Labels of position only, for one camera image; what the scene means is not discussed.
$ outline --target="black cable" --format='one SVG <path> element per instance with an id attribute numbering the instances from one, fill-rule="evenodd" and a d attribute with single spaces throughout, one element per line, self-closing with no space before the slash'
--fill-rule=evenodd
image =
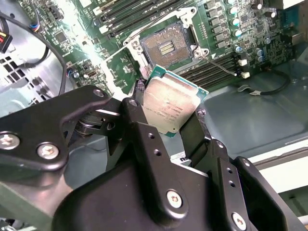
<path id="1" fill-rule="evenodd" d="M 259 90 L 252 89 L 248 85 L 243 85 L 243 86 L 240 86 L 238 88 L 238 92 L 247 91 L 251 95 L 274 95 L 274 94 L 277 94 L 278 92 L 282 91 L 283 89 L 285 89 L 287 86 L 290 85 L 291 79 L 290 79 L 290 76 L 288 74 L 286 74 L 286 73 L 284 73 L 282 71 L 278 71 L 278 70 L 268 69 L 267 71 L 271 72 L 273 74 L 276 74 L 278 76 L 281 76 L 281 77 L 283 77 L 285 79 L 285 81 L 284 81 L 284 83 L 282 84 L 281 87 L 279 87 L 279 88 L 277 88 L 275 90 L 270 90 L 270 91 L 259 91 Z"/>
<path id="2" fill-rule="evenodd" d="M 54 53 L 54 55 L 57 57 L 57 59 L 59 60 L 61 66 L 63 68 L 59 95 L 63 94 L 65 92 L 67 67 L 66 67 L 66 62 L 65 62 L 64 58 L 62 57 L 62 55 L 52 45 L 50 45 L 42 36 L 32 32 L 28 26 L 22 24 L 21 22 L 11 18 L 10 16 L 8 16 L 8 15 L 2 13 L 2 12 L 0 12 L 0 18 L 3 18 L 5 20 L 13 23 L 14 25 L 28 31 L 33 36 L 35 36 L 38 40 L 40 40 L 42 43 L 44 43 L 46 45 L 46 47 L 48 47 L 51 50 L 52 53 Z"/>
<path id="3" fill-rule="evenodd" d="M 7 35 L 10 34 L 10 28 L 9 28 L 7 21 L 3 18 L 0 18 L 0 23 L 1 23 L 2 32 Z"/>
<path id="4" fill-rule="evenodd" d="M 48 53 L 49 53 L 49 48 L 46 47 L 43 56 L 38 61 L 36 61 L 35 63 L 24 63 L 24 64 L 19 65 L 19 67 L 20 68 L 34 68 L 46 60 Z"/>

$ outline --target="screw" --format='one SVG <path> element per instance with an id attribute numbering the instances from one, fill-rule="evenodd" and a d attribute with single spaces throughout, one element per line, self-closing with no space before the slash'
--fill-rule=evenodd
<path id="1" fill-rule="evenodd" d="M 216 143 L 218 144 L 218 146 L 219 146 L 220 148 L 223 148 L 223 144 L 222 144 L 222 142 L 220 142 L 220 141 L 216 141 Z"/>
<path id="2" fill-rule="evenodd" d="M 134 101 L 134 100 L 129 100 L 129 103 L 130 103 L 131 105 L 135 106 L 135 107 L 138 106 L 137 102 Z"/>
<path id="3" fill-rule="evenodd" d="M 243 162 L 244 162 L 244 164 L 245 164 L 247 167 L 250 166 L 250 163 L 249 163 L 246 159 L 243 159 Z"/>
<path id="4" fill-rule="evenodd" d="M 180 208 L 182 206 L 182 198 L 181 196 L 175 191 L 168 191 L 167 192 L 167 199 L 172 207 Z"/>
<path id="5" fill-rule="evenodd" d="M 38 147 L 38 155 L 46 160 L 52 160 L 59 154 L 59 149 L 50 143 L 42 144 Z"/>
<path id="6" fill-rule="evenodd" d="M 232 213 L 232 220 L 240 230 L 244 231 L 247 229 L 246 222 L 238 213 Z"/>
<path id="7" fill-rule="evenodd" d="M 104 97 L 104 93 L 102 93 L 101 90 L 95 89 L 95 90 L 93 91 L 93 93 L 94 93 L 95 95 L 97 95 L 98 97 Z"/>
<path id="8" fill-rule="evenodd" d="M 20 144 L 20 140 L 13 134 L 0 135 L 0 149 L 12 150 Z"/>

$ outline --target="capacitor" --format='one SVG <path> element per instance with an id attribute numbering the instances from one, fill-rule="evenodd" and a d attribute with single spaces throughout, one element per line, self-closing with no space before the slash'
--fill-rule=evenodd
<path id="1" fill-rule="evenodd" d="M 267 18 L 274 18 L 276 17 L 276 12 L 265 12 L 264 15 Z"/>
<path id="2" fill-rule="evenodd" d="M 236 7 L 230 7 L 229 10 L 228 10 L 229 14 L 236 14 L 238 12 L 237 8 Z"/>
<path id="3" fill-rule="evenodd" d="M 230 21 L 230 24 L 233 25 L 233 26 L 240 26 L 240 20 L 238 18 L 233 18 Z"/>
<path id="4" fill-rule="evenodd" d="M 253 4 L 253 5 L 251 5 L 251 9 L 253 9 L 253 10 L 261 10 L 262 9 L 262 4 L 261 3 Z"/>
<path id="5" fill-rule="evenodd" d="M 233 36 L 239 37 L 239 36 L 241 36 L 241 35 L 242 35 L 242 31 L 241 31 L 241 30 L 234 30 L 234 31 L 233 31 Z"/>
<path id="6" fill-rule="evenodd" d="M 256 60 L 257 60 L 259 63 L 261 63 L 261 62 L 264 61 L 264 57 L 263 57 L 263 56 L 257 56 L 257 57 L 256 57 Z"/>
<path id="7" fill-rule="evenodd" d="M 234 50 L 235 50 L 236 53 L 240 53 L 240 52 L 242 52 L 243 49 L 240 46 L 235 45 Z"/>
<path id="8" fill-rule="evenodd" d="M 264 43 L 265 43 L 265 44 L 270 44 L 270 42 L 271 42 L 270 38 L 266 38 L 266 39 L 264 40 Z"/>
<path id="9" fill-rule="evenodd" d="M 80 77 L 79 72 L 78 72 L 78 71 L 74 71 L 74 72 L 73 72 L 73 77 L 74 77 L 74 78 L 79 78 L 79 77 Z"/>
<path id="10" fill-rule="evenodd" d="M 262 51 L 260 48 L 256 48 L 256 49 L 255 49 L 255 54 L 256 54 L 257 56 L 262 56 L 262 55 L 263 55 L 263 51 Z"/>
<path id="11" fill-rule="evenodd" d="M 226 0 L 226 3 L 227 3 L 227 4 L 230 4 L 230 5 L 233 5 L 234 2 L 235 2 L 235 0 Z"/>

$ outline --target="motherboard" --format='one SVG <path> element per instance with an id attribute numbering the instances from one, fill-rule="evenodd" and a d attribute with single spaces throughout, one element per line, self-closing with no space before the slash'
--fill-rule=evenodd
<path id="1" fill-rule="evenodd" d="M 34 18 L 29 0 L 19 3 Z M 296 22 L 286 22 L 282 10 L 263 1 L 33 3 L 40 19 L 38 32 L 64 57 L 68 77 L 77 86 L 95 85 L 110 94 L 129 93 L 156 65 L 211 91 L 293 57 L 292 36 L 284 31 Z"/>

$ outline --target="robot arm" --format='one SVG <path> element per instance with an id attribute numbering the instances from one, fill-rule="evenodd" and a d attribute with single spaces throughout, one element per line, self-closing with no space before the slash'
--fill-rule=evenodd
<path id="1" fill-rule="evenodd" d="M 203 110 L 181 128 L 192 167 L 170 162 L 137 100 L 85 86 L 0 118 L 0 180 L 56 184 L 69 150 L 107 136 L 106 173 L 71 192 L 52 230 L 306 230 L 253 164 L 232 160 L 213 139 Z"/>

